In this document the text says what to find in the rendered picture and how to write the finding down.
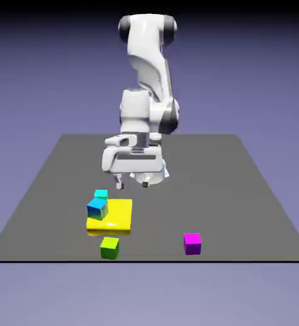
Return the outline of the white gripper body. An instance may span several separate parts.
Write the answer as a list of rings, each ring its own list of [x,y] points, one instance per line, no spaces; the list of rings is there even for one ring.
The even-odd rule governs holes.
[[[102,170],[110,173],[153,173],[163,169],[160,146],[146,148],[107,147],[102,155]]]

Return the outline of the small blue cube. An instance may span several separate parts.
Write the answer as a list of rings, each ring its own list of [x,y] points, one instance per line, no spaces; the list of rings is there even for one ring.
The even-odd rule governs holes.
[[[87,204],[87,216],[96,220],[103,220],[108,214],[108,200],[94,197]]]

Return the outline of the small green cube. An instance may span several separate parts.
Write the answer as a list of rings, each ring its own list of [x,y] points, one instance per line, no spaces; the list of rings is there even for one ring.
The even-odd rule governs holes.
[[[115,260],[120,251],[120,240],[117,237],[104,237],[100,245],[102,259]]]

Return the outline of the small magenta cube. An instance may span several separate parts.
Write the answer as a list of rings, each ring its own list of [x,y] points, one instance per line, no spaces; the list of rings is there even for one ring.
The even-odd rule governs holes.
[[[184,252],[186,255],[200,255],[201,248],[200,233],[184,233]]]

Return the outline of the large yellow box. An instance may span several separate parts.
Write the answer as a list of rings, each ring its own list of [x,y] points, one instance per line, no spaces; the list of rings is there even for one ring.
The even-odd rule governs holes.
[[[125,236],[130,234],[132,199],[109,199],[108,214],[102,220],[87,218],[89,236]]]

